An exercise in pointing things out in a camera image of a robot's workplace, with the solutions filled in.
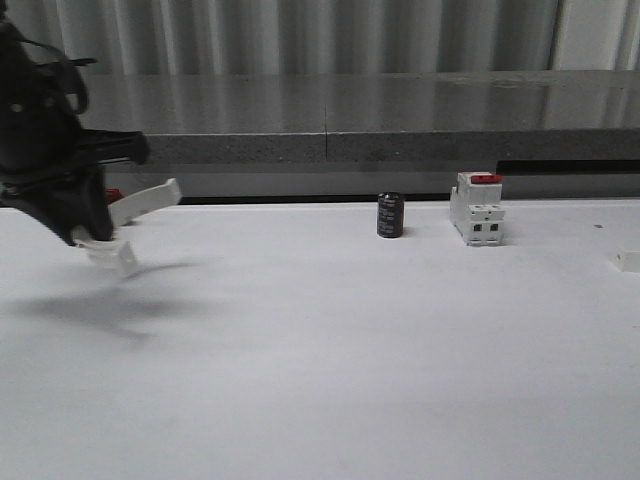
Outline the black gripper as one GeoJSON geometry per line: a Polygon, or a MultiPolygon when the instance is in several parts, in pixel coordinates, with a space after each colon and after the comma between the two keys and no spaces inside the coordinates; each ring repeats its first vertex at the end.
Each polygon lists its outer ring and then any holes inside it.
{"type": "Polygon", "coordinates": [[[144,164],[149,144],[140,131],[85,128],[89,107],[81,67],[56,47],[1,31],[1,182],[14,207],[73,246],[72,232],[110,241],[103,166],[144,164]]]}

